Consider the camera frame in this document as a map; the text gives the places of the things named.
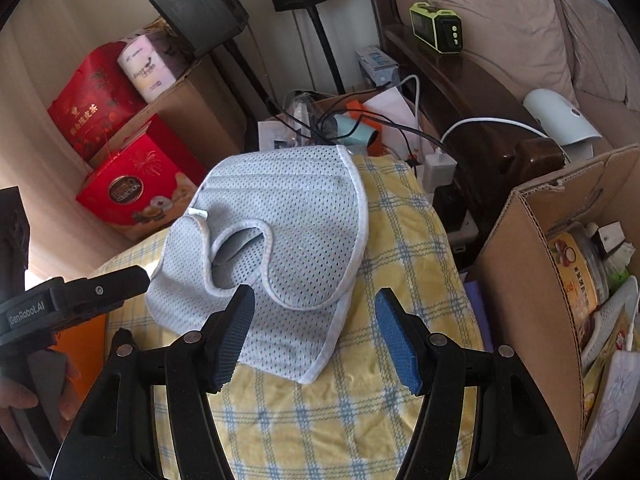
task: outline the white tissue package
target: white tissue package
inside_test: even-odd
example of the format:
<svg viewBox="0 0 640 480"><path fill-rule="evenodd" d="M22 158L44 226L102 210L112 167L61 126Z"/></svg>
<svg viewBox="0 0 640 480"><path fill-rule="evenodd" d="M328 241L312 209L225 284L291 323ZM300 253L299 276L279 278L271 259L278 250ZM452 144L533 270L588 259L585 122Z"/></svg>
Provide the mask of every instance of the white tissue package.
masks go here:
<svg viewBox="0 0 640 480"><path fill-rule="evenodd" d="M188 63L163 31L137 36L125 47L118 64L149 104L186 72Z"/></svg>

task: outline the mesh garment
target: mesh garment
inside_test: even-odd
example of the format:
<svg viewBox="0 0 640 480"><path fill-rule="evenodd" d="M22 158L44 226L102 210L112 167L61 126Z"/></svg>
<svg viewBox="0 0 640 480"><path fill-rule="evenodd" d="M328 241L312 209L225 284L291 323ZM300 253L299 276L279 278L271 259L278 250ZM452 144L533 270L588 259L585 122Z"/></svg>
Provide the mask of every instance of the mesh garment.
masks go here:
<svg viewBox="0 0 640 480"><path fill-rule="evenodd" d="M233 156L171 227L146 303L160 325L184 333L251 285L240 362L310 383L344 325L367 221L362 181L341 146Z"/></svg>

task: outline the orange label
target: orange label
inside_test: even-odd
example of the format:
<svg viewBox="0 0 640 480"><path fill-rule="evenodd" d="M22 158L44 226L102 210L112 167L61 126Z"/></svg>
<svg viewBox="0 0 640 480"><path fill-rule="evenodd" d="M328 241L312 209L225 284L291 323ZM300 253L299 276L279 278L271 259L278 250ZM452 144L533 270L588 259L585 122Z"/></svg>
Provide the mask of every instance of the orange label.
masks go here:
<svg viewBox="0 0 640 480"><path fill-rule="evenodd" d="M562 233L549 242L575 321L581 324L596 310L598 298L587 262L574 237Z"/></svg>

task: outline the sofa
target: sofa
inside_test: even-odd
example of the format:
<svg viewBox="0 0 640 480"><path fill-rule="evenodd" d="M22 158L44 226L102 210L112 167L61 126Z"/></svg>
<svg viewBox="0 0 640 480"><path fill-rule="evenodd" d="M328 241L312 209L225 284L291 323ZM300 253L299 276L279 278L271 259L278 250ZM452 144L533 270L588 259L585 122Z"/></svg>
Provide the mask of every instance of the sofa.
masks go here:
<svg viewBox="0 0 640 480"><path fill-rule="evenodd" d="M412 41L408 9L416 1L460 15L465 41L460 56L439 55L419 40ZM571 101L601 133L595 154L640 141L640 54L617 15L599 1L372 0L372 4L382 49L396 56L405 72L418 73L426 87L423 111L440 133L455 120L471 116L504 117L539 127L522 101L533 89L549 88ZM482 83L470 93L471 77ZM431 92L434 85L437 92ZM456 106L461 96L465 107ZM443 110L450 105L456 114L443 120ZM471 170L466 198L479 220L479 244L512 187L562 166L556 146L531 137L514 126L487 124L462 126L449 137Z"/></svg>

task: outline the wooden armrest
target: wooden armrest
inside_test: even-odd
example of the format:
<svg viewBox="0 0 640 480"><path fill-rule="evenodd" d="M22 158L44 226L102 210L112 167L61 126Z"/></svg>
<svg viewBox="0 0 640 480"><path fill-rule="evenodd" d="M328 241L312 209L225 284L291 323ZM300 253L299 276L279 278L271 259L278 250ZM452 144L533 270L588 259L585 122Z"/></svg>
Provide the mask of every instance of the wooden armrest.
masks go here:
<svg viewBox="0 0 640 480"><path fill-rule="evenodd" d="M510 119L540 129L513 94L464 52L439 54L404 25L383 31L384 49L404 74L420 79L420 109L439 134L471 117ZM456 181L481 236L488 235L513 187L564 166L555 142L511 124L463 124L446 143L458 160Z"/></svg>

